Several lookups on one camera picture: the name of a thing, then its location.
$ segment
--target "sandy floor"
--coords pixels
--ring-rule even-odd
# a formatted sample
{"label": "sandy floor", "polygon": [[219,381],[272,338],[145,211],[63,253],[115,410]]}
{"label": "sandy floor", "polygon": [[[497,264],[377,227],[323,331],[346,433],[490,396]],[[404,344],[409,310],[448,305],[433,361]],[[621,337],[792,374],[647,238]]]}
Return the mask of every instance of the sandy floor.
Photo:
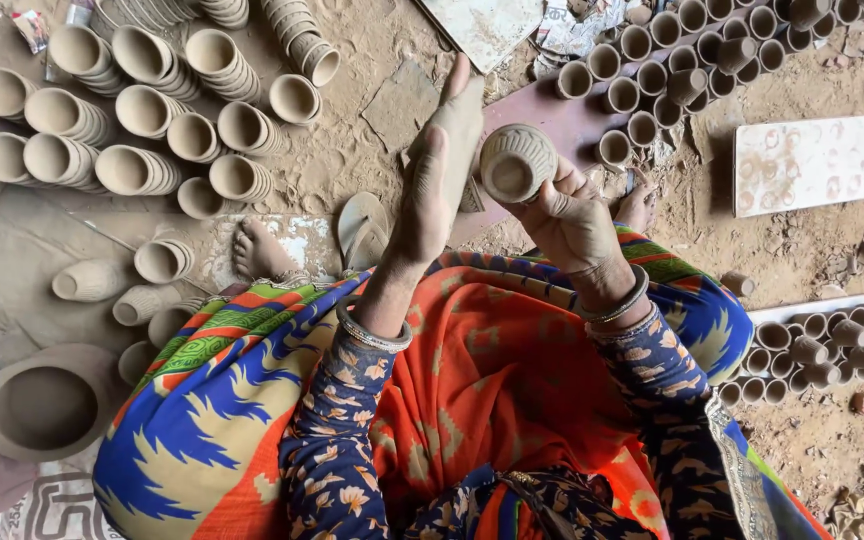
{"label": "sandy floor", "polygon": [[[442,66],[448,65],[449,46],[409,0],[312,0],[310,5],[325,36],[342,51],[343,68],[322,92],[327,109],[318,124],[311,129],[287,129],[288,148],[267,161],[279,178],[275,193],[266,203],[245,212],[327,216],[352,194],[369,190],[394,216],[401,192],[395,174],[397,152],[386,150],[361,112],[383,80],[404,60],[416,62],[440,85]],[[0,4],[5,14],[26,9],[61,20],[66,0]],[[234,37],[263,76],[266,88],[278,74],[288,71],[284,55],[263,21],[253,21],[246,30],[235,32]],[[488,77],[489,102],[528,83],[526,67],[534,54],[523,42],[506,64]],[[848,68],[825,67],[826,60],[839,54],[852,57]],[[42,56],[29,55],[8,19],[0,19],[0,65],[42,80],[42,62]],[[740,89],[738,100],[749,123],[864,115],[864,25],[848,32],[843,28],[835,30],[822,49],[791,57],[778,74],[764,76]],[[213,118],[217,112],[215,104],[196,106]],[[794,212],[796,227],[789,226],[787,220],[776,223],[772,216],[737,220],[731,215],[731,167],[727,155],[702,165],[686,135],[669,166],[654,176],[664,184],[665,197],[660,203],[658,223],[650,231],[652,238],[711,274],[736,269],[754,277],[758,289],[745,301],[748,309],[815,299],[825,284],[822,276],[829,257],[854,250],[861,240],[864,202]],[[127,215],[125,211],[165,215],[176,212],[174,204],[168,202],[96,203],[73,197],[59,203],[80,213],[104,216],[113,230],[126,227],[121,219]],[[155,215],[148,216],[147,221],[152,221],[146,227],[151,229],[149,234],[157,230],[156,219]],[[216,245],[229,225],[197,226],[199,229],[188,229],[182,222],[170,225],[192,240],[199,239],[206,247]],[[774,237],[783,242],[776,254],[766,251]],[[510,218],[464,247],[517,254],[532,244]],[[322,250],[329,251],[330,246]],[[334,258],[334,252],[328,256]],[[331,269],[334,264],[334,260],[326,264],[319,261],[318,268]],[[199,278],[206,289],[221,281],[208,273]],[[848,294],[863,293],[864,273],[852,277],[845,289]],[[825,404],[819,402],[820,396],[806,396],[782,407],[742,409],[737,413],[754,428],[751,441],[759,453],[788,485],[801,491],[811,510],[826,508],[840,486],[858,486],[863,476],[859,465],[864,464],[864,416],[848,408],[854,389],[835,392],[834,401]],[[807,453],[811,447],[822,448],[823,456],[817,451]]]}

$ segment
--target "bangle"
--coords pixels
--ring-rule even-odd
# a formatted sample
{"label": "bangle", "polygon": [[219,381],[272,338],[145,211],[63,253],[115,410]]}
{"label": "bangle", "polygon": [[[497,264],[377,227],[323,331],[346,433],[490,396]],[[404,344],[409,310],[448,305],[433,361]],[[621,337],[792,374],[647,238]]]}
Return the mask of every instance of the bangle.
{"label": "bangle", "polygon": [[362,298],[361,295],[350,294],[342,297],[342,299],[336,303],[335,311],[342,328],[348,332],[350,336],[358,339],[372,349],[378,349],[379,351],[385,351],[386,353],[398,353],[408,349],[409,344],[412,343],[412,326],[405,321],[402,321],[402,333],[399,337],[386,339],[384,337],[372,335],[368,330],[366,330],[366,328],[353,320],[353,316],[349,313],[349,308],[354,306],[360,298]]}
{"label": "bangle", "polygon": [[593,325],[615,321],[628,312],[632,306],[642,298],[645,291],[649,289],[649,274],[645,271],[645,268],[642,268],[642,266],[638,264],[630,264],[630,266],[631,273],[635,276],[635,286],[629,291],[629,294],[625,295],[625,298],[623,298],[622,302],[618,304],[618,307],[605,312],[586,311],[582,306],[582,301],[580,300],[573,308],[573,312],[582,317],[585,322]]}

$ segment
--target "sleeve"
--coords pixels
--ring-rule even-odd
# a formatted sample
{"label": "sleeve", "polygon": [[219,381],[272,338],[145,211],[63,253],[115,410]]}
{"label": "sleeve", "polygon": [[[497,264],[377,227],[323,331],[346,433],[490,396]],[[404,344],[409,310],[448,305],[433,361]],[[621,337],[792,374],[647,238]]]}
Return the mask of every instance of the sleeve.
{"label": "sleeve", "polygon": [[280,443],[291,538],[388,537],[368,431],[394,361],[336,330]]}
{"label": "sleeve", "polygon": [[673,538],[744,538],[732,486],[706,415],[705,372],[653,303],[618,334],[590,333],[626,407],[642,423],[662,512]]}

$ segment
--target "flip-flop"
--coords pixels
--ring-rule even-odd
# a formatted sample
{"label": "flip-flop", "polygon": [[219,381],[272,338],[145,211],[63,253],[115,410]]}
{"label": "flip-flop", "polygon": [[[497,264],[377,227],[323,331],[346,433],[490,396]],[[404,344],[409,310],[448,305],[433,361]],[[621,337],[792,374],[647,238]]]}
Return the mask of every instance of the flip-flop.
{"label": "flip-flop", "polygon": [[389,216],[378,197],[356,193],[345,202],[336,226],[345,270],[376,266],[389,245]]}

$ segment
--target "woman's foot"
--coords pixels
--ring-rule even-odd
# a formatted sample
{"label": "woman's foot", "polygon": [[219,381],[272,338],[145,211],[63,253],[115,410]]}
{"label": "woman's foot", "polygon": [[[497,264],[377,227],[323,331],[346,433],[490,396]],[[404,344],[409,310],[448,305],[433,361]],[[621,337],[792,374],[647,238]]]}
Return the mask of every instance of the woman's foot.
{"label": "woman's foot", "polygon": [[232,261],[235,270],[243,277],[275,280],[286,272],[300,270],[279,240],[265,227],[265,223],[254,217],[246,217],[239,226],[242,230],[235,237]]}
{"label": "woman's foot", "polygon": [[656,190],[651,185],[643,184],[631,190],[631,193],[622,199],[622,203],[615,215],[615,221],[628,225],[630,229],[639,233],[656,223]]}

